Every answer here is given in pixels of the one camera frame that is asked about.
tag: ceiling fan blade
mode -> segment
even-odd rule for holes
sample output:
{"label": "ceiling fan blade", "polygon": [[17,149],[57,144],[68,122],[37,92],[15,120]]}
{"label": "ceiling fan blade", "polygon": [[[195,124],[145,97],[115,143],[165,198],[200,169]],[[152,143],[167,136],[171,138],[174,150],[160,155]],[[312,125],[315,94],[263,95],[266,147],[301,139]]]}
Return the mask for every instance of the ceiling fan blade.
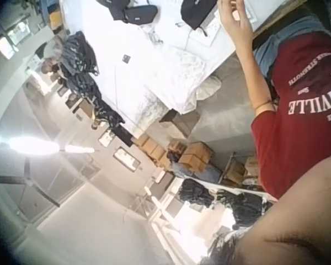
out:
{"label": "ceiling fan blade", "polygon": [[30,179],[30,176],[31,176],[31,163],[30,163],[30,159],[28,157],[26,157],[25,160],[24,160],[23,175],[24,175],[25,178]]}
{"label": "ceiling fan blade", "polygon": [[0,176],[0,184],[23,185],[26,184],[26,180],[22,177]]}
{"label": "ceiling fan blade", "polygon": [[57,206],[58,208],[60,207],[60,204],[56,202],[54,199],[52,199],[48,194],[46,194],[41,188],[38,187],[35,183],[33,183],[32,187],[40,194],[42,195],[45,199],[50,201],[52,204]]}

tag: fingers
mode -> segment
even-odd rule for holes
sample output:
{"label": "fingers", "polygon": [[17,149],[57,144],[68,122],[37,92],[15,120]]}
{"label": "fingers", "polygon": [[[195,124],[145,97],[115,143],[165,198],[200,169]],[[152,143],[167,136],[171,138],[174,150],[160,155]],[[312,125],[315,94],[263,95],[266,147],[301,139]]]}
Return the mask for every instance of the fingers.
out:
{"label": "fingers", "polygon": [[218,10],[221,16],[221,20],[225,24],[235,23],[233,16],[233,1],[231,0],[218,0]]}
{"label": "fingers", "polygon": [[237,0],[237,10],[240,20],[248,19],[247,12],[245,11],[244,0]]}

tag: cardboard box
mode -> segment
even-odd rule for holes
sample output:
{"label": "cardboard box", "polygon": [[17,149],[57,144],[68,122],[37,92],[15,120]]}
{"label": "cardboard box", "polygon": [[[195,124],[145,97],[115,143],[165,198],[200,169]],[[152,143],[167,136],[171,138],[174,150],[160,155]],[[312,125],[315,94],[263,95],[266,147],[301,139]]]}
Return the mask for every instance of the cardboard box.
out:
{"label": "cardboard box", "polygon": [[203,172],[207,163],[196,157],[195,155],[182,155],[179,163],[182,163],[187,169],[194,172]]}
{"label": "cardboard box", "polygon": [[171,162],[170,160],[167,158],[167,152],[164,153],[164,155],[161,157],[161,159],[158,161],[157,164],[159,167],[164,168],[167,171],[171,170]]}
{"label": "cardboard box", "polygon": [[88,117],[93,117],[93,107],[87,100],[83,99],[79,104],[79,108],[82,109]]}
{"label": "cardboard box", "polygon": [[164,154],[165,154],[165,149],[160,145],[158,145],[156,149],[154,149],[153,152],[151,153],[151,157],[154,160],[159,161]]}
{"label": "cardboard box", "polygon": [[240,185],[238,185],[237,183],[231,181],[228,178],[223,178],[222,182],[220,183],[220,185],[226,186],[226,187],[230,187],[230,188],[240,188]]}
{"label": "cardboard box", "polygon": [[203,142],[195,142],[189,145],[184,154],[194,155],[201,159],[204,163],[208,164],[213,156],[213,151]]}
{"label": "cardboard box", "polygon": [[241,186],[243,181],[245,180],[244,174],[245,167],[239,162],[232,160],[225,178]]}
{"label": "cardboard box", "polygon": [[187,139],[200,117],[201,115],[196,111],[180,115],[172,109],[167,112],[159,123],[172,138]]}
{"label": "cardboard box", "polygon": [[245,163],[245,169],[248,171],[251,176],[259,175],[259,162],[256,156],[248,157]]}
{"label": "cardboard box", "polygon": [[179,141],[177,139],[173,139],[172,141],[170,141],[170,143],[168,145],[168,150],[174,151],[174,152],[182,155],[184,153],[184,151],[186,150],[186,144],[182,143],[181,141]]}
{"label": "cardboard box", "polygon": [[140,147],[143,152],[151,156],[152,152],[157,148],[158,144],[152,139],[148,138],[145,144]]}
{"label": "cardboard box", "polygon": [[147,140],[150,137],[147,134],[141,135],[138,139],[137,138],[132,138],[131,141],[138,147],[144,146],[144,144],[147,142]]}

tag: black backpack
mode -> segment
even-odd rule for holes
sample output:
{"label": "black backpack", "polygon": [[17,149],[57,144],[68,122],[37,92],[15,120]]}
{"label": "black backpack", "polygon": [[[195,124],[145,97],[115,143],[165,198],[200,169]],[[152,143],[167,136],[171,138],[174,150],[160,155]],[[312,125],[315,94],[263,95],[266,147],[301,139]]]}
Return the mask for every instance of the black backpack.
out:
{"label": "black backpack", "polygon": [[107,8],[115,8],[118,10],[123,10],[130,4],[130,0],[97,0],[97,2]]}
{"label": "black backpack", "polygon": [[148,6],[126,8],[124,13],[125,23],[140,26],[152,23],[158,13],[158,8],[150,4]]}
{"label": "black backpack", "polygon": [[184,0],[181,4],[181,18],[193,30],[196,30],[216,4],[217,0]]}
{"label": "black backpack", "polygon": [[97,2],[109,9],[113,20],[138,26],[152,23],[158,13],[158,8],[151,4],[127,7],[130,0],[97,0]]}

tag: red t-shirt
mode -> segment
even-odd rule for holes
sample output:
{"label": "red t-shirt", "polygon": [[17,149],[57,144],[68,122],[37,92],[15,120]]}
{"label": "red t-shirt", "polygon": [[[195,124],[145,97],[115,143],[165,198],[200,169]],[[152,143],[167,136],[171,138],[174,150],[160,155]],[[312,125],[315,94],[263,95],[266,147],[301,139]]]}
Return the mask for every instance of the red t-shirt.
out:
{"label": "red t-shirt", "polygon": [[331,37],[310,33],[282,43],[272,79],[277,112],[258,115],[252,130],[262,185],[279,199],[331,155]]}

